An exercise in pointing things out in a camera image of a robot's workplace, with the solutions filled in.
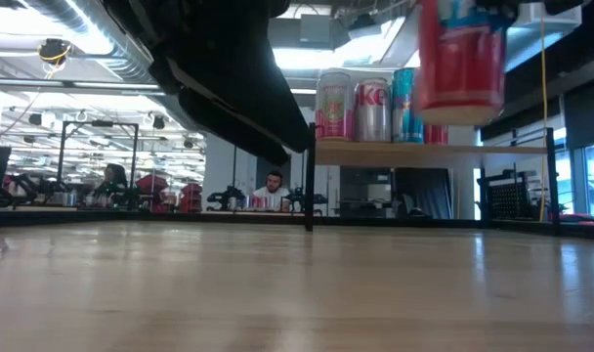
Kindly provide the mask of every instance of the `white shirt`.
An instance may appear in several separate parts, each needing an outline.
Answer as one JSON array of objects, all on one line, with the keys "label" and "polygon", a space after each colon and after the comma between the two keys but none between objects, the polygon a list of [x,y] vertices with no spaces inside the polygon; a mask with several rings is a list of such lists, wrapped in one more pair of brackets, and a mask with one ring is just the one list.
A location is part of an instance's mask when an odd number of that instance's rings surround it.
[{"label": "white shirt", "polygon": [[282,187],[278,188],[275,193],[269,192],[269,190],[267,189],[267,186],[265,186],[261,189],[258,189],[254,192],[254,197],[273,198],[273,200],[271,200],[271,202],[274,205],[275,211],[281,210],[282,198],[285,198],[288,195],[290,195],[290,192],[288,192],[288,190],[286,190],[285,188],[282,188]]}]

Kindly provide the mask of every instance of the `ductwork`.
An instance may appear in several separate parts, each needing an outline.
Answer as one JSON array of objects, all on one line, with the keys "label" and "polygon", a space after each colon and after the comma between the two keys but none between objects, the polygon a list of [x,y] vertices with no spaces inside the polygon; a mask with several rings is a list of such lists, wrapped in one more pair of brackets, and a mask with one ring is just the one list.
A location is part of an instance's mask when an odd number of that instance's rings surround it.
[{"label": "ductwork", "polygon": [[[58,22],[80,38],[90,35],[90,21],[101,34],[113,45],[113,50],[105,55],[100,64],[123,81],[129,83],[151,83],[155,80],[148,72],[152,62],[151,56],[128,38],[110,18],[99,1],[96,0],[22,0],[27,6]],[[173,117],[188,130],[199,128],[182,110],[177,99],[170,96],[151,97],[157,103],[166,107]]]}]

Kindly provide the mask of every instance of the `shelf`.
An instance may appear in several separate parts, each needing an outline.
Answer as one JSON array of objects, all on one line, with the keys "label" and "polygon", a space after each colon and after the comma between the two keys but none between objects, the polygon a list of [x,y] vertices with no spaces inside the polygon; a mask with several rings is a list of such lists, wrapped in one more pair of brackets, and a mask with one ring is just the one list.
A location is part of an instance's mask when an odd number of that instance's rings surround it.
[{"label": "shelf", "polygon": [[545,148],[317,142],[317,165],[493,168],[546,155]]}]

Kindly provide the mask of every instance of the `blue can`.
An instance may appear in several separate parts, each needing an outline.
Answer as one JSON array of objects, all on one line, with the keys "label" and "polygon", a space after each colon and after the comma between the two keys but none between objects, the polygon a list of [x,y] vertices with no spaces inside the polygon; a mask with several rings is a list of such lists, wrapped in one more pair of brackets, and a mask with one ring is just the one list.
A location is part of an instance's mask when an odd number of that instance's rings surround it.
[{"label": "blue can", "polygon": [[414,68],[393,73],[393,142],[423,143],[423,121],[412,106]]}]

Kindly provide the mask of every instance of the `man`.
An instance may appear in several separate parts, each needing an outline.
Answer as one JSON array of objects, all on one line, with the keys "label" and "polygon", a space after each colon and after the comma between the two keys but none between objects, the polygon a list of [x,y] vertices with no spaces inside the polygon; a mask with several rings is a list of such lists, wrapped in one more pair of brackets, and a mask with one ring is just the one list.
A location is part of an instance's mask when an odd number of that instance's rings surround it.
[{"label": "man", "polygon": [[285,199],[285,197],[290,193],[281,186],[283,180],[284,177],[279,171],[271,171],[267,174],[267,185],[256,190],[254,197],[271,199],[267,201],[271,202],[275,211],[289,211],[290,201]]}]

